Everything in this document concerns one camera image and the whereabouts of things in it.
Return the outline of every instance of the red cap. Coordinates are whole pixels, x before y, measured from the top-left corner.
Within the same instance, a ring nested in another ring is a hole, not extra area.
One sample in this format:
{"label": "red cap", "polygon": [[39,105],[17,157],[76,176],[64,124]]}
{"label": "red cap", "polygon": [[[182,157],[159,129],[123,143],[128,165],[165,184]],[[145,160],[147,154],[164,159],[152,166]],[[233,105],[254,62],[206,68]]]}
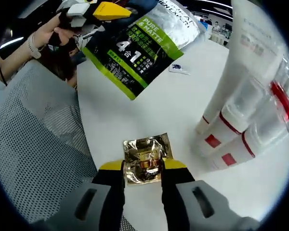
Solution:
{"label": "red cap", "polygon": [[289,97],[282,86],[276,81],[271,82],[271,92],[279,99],[286,112],[286,120],[289,120]]}

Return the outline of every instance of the ceiling light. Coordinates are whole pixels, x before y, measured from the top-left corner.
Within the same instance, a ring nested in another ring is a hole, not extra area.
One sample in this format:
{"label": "ceiling light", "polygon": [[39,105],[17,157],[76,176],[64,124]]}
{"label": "ceiling light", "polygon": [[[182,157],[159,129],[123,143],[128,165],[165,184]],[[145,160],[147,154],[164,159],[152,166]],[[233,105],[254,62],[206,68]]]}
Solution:
{"label": "ceiling light", "polygon": [[229,17],[229,16],[224,15],[224,14],[222,14],[222,13],[218,13],[218,12],[215,12],[215,11],[209,11],[209,10],[206,10],[206,9],[202,9],[202,10],[203,10],[203,11],[212,12],[212,13],[216,13],[216,14],[222,15],[222,16],[224,16],[224,17],[227,17],[227,18],[231,18],[231,19],[233,19],[232,17]]}
{"label": "ceiling light", "polygon": [[221,6],[225,6],[225,7],[228,7],[228,8],[233,8],[232,6],[228,6],[226,4],[222,4],[222,3],[219,3],[219,2],[215,2],[215,1],[209,1],[209,0],[198,0],[198,1],[206,1],[206,2],[210,2],[210,3],[214,3],[214,4],[218,4],[218,5],[221,5]]}
{"label": "ceiling light", "polygon": [[10,44],[12,44],[12,43],[18,42],[18,41],[20,41],[20,40],[22,40],[22,39],[24,39],[24,37],[15,38],[15,39],[7,42],[7,43],[2,44],[2,45],[0,46],[0,49],[2,49],[3,47],[6,47],[6,46],[8,46],[8,45],[10,45]]}
{"label": "ceiling light", "polygon": [[218,12],[225,13],[226,15],[231,16],[231,13],[229,13],[229,11],[227,11],[227,10],[223,10],[223,9],[217,8],[217,7],[214,7],[214,9],[216,9]]}

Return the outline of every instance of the red label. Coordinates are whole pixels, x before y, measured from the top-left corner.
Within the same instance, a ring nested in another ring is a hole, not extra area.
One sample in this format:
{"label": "red label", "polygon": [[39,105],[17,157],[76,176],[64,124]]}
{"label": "red label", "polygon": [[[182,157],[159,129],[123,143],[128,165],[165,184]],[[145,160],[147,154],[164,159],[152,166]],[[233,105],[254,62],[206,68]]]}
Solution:
{"label": "red label", "polygon": [[212,134],[209,135],[205,141],[212,147],[212,148],[216,148],[218,145],[221,144],[221,142],[216,139]]}
{"label": "red label", "polygon": [[228,165],[234,165],[236,163],[236,160],[231,156],[230,153],[222,156],[223,161]]}

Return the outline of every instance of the person's hand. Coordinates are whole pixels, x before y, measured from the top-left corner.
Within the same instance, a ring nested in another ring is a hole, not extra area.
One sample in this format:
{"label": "person's hand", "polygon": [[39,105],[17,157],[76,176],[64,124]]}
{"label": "person's hand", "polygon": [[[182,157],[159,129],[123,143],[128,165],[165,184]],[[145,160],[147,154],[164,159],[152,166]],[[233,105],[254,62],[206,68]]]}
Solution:
{"label": "person's hand", "polygon": [[53,33],[57,33],[59,35],[61,46],[66,45],[69,39],[73,37],[73,31],[61,29],[58,27],[60,24],[59,15],[60,14],[57,14],[35,32],[33,42],[36,48],[40,48],[46,45]]}

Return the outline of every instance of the person's arm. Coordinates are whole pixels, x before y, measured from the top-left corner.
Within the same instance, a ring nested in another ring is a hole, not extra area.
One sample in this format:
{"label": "person's arm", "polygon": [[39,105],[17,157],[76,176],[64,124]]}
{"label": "person's arm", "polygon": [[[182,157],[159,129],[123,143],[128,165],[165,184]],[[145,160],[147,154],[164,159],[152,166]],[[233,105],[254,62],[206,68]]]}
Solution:
{"label": "person's arm", "polygon": [[[52,18],[49,22],[41,26],[33,35],[33,43],[36,48],[45,46],[53,33],[57,33],[61,40],[61,45],[68,43],[69,39],[74,35],[72,31],[59,28],[59,14]],[[13,73],[17,71],[22,64],[30,60],[30,50],[27,41],[24,42],[17,50],[15,50],[6,59],[0,57],[0,67],[5,80],[11,78]]]}

